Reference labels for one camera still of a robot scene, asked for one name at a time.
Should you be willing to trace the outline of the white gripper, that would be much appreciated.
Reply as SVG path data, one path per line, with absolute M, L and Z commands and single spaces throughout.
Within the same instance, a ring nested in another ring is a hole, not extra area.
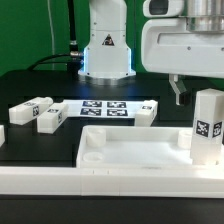
M 149 20 L 142 29 L 141 61 L 148 72 L 170 74 L 176 104 L 186 106 L 189 92 L 180 75 L 224 78 L 224 32 L 190 32 L 184 18 Z

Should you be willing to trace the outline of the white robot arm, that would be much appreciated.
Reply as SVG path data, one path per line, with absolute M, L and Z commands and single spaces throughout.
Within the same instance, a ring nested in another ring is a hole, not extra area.
M 126 44 L 124 0 L 89 0 L 90 41 L 79 76 L 98 85 L 133 77 Z M 176 94 L 180 75 L 224 79 L 224 0 L 145 0 L 141 62 L 148 72 L 167 73 Z

